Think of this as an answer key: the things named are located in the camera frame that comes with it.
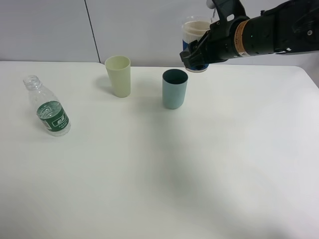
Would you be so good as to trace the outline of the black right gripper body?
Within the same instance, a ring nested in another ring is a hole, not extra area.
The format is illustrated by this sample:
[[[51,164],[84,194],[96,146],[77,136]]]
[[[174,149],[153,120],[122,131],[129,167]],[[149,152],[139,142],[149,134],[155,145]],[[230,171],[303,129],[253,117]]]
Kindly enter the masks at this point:
[[[196,43],[196,64],[205,65],[238,58],[235,48],[235,31],[239,20],[217,21]]]

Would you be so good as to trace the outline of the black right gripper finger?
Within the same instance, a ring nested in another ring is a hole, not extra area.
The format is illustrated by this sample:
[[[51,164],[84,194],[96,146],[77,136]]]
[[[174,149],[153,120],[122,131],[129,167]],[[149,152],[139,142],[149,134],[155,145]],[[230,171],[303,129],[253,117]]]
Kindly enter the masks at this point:
[[[212,61],[210,43],[211,31],[205,31],[201,36],[188,33],[189,39],[183,40],[183,50],[180,58],[186,69],[207,69]]]

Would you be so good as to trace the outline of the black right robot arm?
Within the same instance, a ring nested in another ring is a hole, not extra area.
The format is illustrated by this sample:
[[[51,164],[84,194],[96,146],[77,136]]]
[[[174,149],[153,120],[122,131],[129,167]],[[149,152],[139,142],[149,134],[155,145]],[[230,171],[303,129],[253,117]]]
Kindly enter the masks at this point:
[[[219,20],[180,53],[188,69],[267,54],[296,55],[319,49],[319,2],[289,0],[249,18],[239,0],[215,0]]]

